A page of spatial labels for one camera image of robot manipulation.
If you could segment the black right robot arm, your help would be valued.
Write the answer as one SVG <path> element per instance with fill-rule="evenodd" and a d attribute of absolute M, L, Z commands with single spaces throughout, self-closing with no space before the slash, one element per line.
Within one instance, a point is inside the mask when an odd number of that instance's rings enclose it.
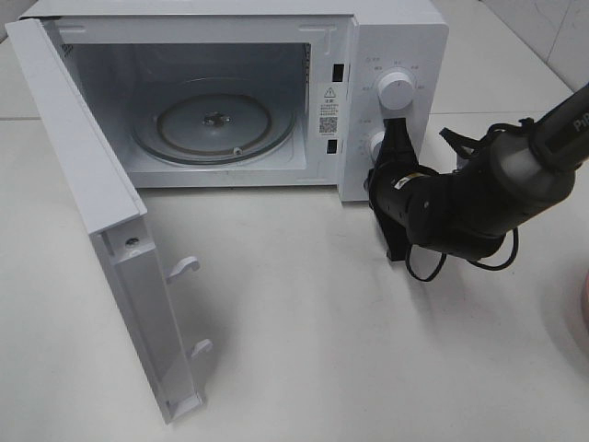
<path fill-rule="evenodd" d="M 588 89 L 538 121 L 495 123 L 479 140 L 447 128 L 440 135 L 463 161 L 456 171 L 420 164 L 405 119 L 385 122 L 366 184 L 393 262 L 412 246 L 490 257 L 508 232 L 567 198 L 588 158 Z"/>

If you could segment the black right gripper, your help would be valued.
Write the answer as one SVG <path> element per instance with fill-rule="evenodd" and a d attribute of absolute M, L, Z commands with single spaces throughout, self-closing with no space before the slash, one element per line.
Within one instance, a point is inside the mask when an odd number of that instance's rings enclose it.
<path fill-rule="evenodd" d="M 405 118 L 384 120 L 385 134 L 368 175 L 370 207 L 391 262 L 405 262 L 417 245 L 470 261 L 490 257 L 504 235 L 484 236 L 457 217 L 453 179 L 419 166 Z"/>

